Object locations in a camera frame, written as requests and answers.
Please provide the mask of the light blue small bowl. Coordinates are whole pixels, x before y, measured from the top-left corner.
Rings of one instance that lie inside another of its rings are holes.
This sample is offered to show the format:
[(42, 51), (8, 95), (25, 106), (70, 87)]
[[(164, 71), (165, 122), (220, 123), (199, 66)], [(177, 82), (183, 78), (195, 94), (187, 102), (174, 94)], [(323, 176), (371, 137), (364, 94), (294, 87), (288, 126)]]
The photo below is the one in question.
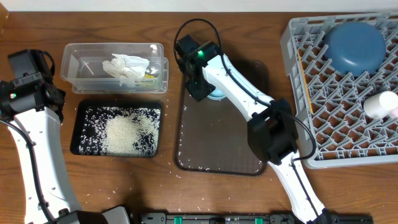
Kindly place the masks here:
[(220, 100), (226, 98), (226, 95), (221, 90), (216, 88), (207, 97), (211, 100), (220, 101)]

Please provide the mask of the yellow green snack wrapper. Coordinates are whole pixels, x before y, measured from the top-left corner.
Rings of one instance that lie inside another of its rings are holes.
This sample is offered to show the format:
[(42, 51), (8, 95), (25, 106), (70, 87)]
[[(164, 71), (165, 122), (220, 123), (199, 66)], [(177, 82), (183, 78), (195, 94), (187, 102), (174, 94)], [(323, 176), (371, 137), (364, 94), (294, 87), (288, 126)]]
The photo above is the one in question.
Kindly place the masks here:
[(137, 88), (155, 88), (159, 83), (159, 78), (153, 75), (145, 74), (143, 78), (134, 80), (131, 85)]

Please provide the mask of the white napkin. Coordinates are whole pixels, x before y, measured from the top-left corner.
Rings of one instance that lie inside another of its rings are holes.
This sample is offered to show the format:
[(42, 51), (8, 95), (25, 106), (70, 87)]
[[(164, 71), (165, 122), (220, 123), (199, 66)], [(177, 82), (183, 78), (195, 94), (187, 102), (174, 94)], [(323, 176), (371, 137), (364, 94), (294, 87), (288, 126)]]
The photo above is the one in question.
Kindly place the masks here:
[(141, 79), (150, 61), (146, 58), (124, 54), (112, 54), (114, 58), (105, 60), (103, 70), (114, 78)]

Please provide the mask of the wooden chopstick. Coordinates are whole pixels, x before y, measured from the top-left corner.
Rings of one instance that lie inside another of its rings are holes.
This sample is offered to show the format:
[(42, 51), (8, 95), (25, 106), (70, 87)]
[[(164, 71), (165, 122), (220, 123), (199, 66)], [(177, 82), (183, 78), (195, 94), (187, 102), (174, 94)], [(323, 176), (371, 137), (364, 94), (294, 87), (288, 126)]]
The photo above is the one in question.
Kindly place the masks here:
[(307, 100), (308, 100), (308, 107), (309, 107), (309, 110), (310, 110), (310, 112), (312, 114), (313, 113), (312, 102), (311, 102), (311, 99), (310, 99), (310, 94), (308, 92), (308, 85), (307, 85), (307, 82), (306, 82), (306, 79), (305, 79), (305, 71), (303, 69), (302, 58), (301, 58), (299, 53), (297, 55), (298, 55), (298, 62), (300, 64), (300, 69), (301, 69), (301, 72), (302, 72), (304, 89), (305, 89)]

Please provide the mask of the dark blue plate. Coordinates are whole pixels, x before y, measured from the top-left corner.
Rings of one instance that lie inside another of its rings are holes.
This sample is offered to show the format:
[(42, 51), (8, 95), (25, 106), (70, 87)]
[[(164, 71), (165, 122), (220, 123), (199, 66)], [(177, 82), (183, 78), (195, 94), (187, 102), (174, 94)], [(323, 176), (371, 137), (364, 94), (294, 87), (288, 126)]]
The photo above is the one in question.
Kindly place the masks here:
[(365, 22), (347, 22), (332, 28), (324, 44), (328, 46), (325, 58), (331, 60), (331, 66), (354, 77), (377, 71), (386, 54), (383, 35)]

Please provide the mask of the cream paper cup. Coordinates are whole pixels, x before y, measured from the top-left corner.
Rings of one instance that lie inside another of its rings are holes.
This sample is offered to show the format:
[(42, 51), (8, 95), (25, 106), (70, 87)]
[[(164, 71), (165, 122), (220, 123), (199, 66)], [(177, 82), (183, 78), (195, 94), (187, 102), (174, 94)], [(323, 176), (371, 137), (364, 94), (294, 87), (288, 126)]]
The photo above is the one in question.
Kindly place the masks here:
[(397, 94), (384, 91), (367, 98), (363, 103), (364, 113), (372, 119), (382, 119), (397, 109)]

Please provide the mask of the pink cup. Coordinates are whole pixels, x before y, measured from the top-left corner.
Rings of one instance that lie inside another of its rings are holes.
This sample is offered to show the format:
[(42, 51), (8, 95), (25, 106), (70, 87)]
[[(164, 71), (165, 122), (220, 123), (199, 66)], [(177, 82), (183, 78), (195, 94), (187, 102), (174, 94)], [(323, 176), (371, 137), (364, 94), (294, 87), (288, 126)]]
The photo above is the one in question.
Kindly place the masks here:
[(389, 112), (389, 117), (392, 119), (398, 118), (398, 108), (394, 108)]

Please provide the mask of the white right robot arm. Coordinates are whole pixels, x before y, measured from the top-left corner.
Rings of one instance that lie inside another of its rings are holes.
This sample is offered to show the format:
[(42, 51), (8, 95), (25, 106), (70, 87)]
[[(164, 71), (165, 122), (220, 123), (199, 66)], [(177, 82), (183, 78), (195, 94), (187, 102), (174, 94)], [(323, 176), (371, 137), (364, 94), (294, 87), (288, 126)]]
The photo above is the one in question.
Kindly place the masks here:
[(330, 223), (330, 213), (316, 196), (302, 167), (296, 125), (285, 100), (276, 101), (258, 90), (232, 65), (214, 42), (200, 45), (190, 35), (175, 39), (174, 54), (189, 94), (201, 101), (220, 90), (247, 122), (250, 150), (271, 166), (303, 223)]

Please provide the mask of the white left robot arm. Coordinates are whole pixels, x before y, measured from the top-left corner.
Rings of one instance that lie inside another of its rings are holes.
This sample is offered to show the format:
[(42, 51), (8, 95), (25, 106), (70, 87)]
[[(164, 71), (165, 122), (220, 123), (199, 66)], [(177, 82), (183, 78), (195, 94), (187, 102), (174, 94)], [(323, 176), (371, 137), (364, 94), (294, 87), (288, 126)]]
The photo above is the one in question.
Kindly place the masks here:
[(106, 223), (82, 210), (63, 157), (60, 127), (65, 92), (53, 84), (52, 56), (26, 49), (8, 56), (14, 79), (1, 82), (1, 123), (17, 146), (24, 181), (25, 223)]

